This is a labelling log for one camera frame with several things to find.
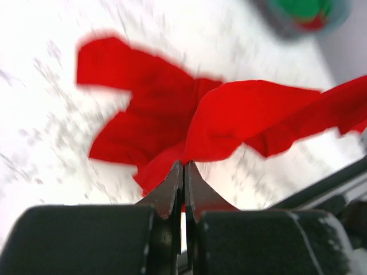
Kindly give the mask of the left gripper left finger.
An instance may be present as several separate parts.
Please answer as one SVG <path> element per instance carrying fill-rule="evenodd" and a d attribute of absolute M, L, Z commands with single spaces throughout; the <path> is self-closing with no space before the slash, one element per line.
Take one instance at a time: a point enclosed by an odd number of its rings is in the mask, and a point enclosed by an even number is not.
<path fill-rule="evenodd" d="M 150 206 L 149 242 L 143 274 L 177 274 L 181 254 L 182 164 L 175 162 L 163 182 L 137 203 Z"/>

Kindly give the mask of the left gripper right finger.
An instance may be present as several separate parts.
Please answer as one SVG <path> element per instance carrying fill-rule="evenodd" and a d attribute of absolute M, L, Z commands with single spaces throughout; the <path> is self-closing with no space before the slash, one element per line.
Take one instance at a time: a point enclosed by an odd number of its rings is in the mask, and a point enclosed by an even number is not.
<path fill-rule="evenodd" d="M 184 196 L 186 211 L 186 258 L 192 274 L 197 262 L 197 225 L 204 211 L 237 211 L 238 208 L 227 202 L 200 175 L 195 162 L 189 162 L 184 170 Z"/>

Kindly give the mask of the red t shirt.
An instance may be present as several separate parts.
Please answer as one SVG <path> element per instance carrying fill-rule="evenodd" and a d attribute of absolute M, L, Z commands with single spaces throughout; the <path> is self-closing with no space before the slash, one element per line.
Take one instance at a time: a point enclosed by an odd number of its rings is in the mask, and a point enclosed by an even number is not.
<path fill-rule="evenodd" d="M 330 6 L 315 7 L 301 15 L 296 15 L 294 20 L 305 30 L 319 30 L 326 27 L 329 22 L 328 16 L 330 11 Z"/>
<path fill-rule="evenodd" d="M 128 108 L 100 131 L 89 157 L 135 165 L 145 194 L 178 160 L 223 160 L 241 144 L 269 157 L 329 128 L 345 134 L 366 127 L 365 76 L 326 92 L 263 80 L 224 83 L 193 77 L 115 36 L 79 47 L 76 82 L 131 92 Z"/>

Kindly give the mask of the blue plastic basin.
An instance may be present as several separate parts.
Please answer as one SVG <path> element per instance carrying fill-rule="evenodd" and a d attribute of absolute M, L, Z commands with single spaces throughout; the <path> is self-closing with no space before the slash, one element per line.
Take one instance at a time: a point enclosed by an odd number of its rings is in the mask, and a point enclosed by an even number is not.
<path fill-rule="evenodd" d="M 269 28 L 285 40 L 332 32 L 351 12 L 349 1 L 338 0 L 263 0 L 251 4 Z"/>

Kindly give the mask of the red t shirt in basin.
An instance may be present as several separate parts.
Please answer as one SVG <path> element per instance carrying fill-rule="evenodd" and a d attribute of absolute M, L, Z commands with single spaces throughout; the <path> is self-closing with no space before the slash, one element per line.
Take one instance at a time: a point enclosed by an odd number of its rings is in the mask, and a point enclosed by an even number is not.
<path fill-rule="evenodd" d="M 328 16 L 330 11 L 330 6 L 315 7 L 301 15 L 296 15 L 294 20 L 305 30 L 319 30 L 326 27 L 329 22 Z"/>

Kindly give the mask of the green t shirt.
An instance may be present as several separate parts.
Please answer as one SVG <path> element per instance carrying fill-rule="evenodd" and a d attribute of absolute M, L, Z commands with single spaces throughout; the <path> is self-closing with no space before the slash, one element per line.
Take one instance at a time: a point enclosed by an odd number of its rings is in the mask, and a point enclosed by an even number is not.
<path fill-rule="evenodd" d="M 301 15 L 315 7 L 324 7 L 326 1 L 321 0 L 276 0 L 274 4 L 281 7 L 291 16 Z"/>

